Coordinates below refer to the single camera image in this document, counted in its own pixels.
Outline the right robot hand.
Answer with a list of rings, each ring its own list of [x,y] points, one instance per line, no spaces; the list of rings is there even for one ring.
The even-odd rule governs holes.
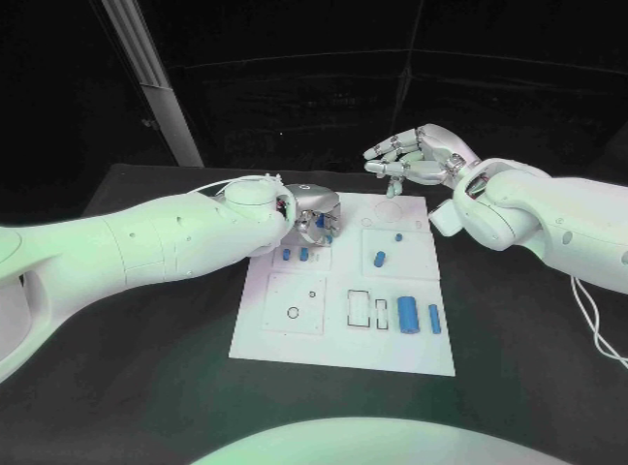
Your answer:
[[[444,127],[425,124],[380,141],[363,152],[365,170],[388,179],[386,197],[402,194],[406,181],[455,189],[480,159]]]

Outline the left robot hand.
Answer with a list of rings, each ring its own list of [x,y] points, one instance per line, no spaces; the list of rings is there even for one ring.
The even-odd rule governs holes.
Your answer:
[[[330,247],[341,229],[339,194],[314,184],[291,184],[288,189],[295,200],[295,221],[282,243]]]

